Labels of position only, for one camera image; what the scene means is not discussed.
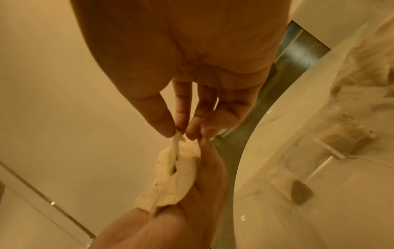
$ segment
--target human hand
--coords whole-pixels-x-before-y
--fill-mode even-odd
[[[94,58],[165,137],[214,137],[254,106],[290,0],[71,0]],[[175,122],[160,95],[172,79]],[[190,120],[192,82],[199,102]]]
[[[133,209],[112,222],[90,249],[207,249],[227,195],[227,174],[215,147],[199,141],[201,164],[196,183],[178,204],[154,219]]]

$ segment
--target dark tea bag contents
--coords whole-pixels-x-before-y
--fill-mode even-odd
[[[291,186],[291,201],[301,205],[313,196],[312,190],[300,180],[294,180]]]

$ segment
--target skin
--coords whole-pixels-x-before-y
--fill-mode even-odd
[[[277,56],[290,0],[71,0],[102,70],[165,137],[237,126]],[[175,121],[160,91],[172,81]],[[199,102],[190,119],[192,82]]]
[[[201,163],[186,197],[154,219],[133,209],[107,226],[91,249],[207,249],[227,195],[227,175],[213,144],[199,141]]]

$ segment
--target folded dough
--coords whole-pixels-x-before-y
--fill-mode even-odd
[[[160,208],[177,204],[196,181],[200,148],[197,142],[185,142],[177,131],[172,145],[161,151],[155,166],[155,185],[136,200],[136,207],[155,216]]]

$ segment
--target white dough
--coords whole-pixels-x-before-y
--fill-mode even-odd
[[[197,142],[185,142],[177,131],[172,145],[161,151],[155,166],[155,185],[136,200],[136,207],[155,216],[159,208],[175,205],[196,181],[200,149]]]

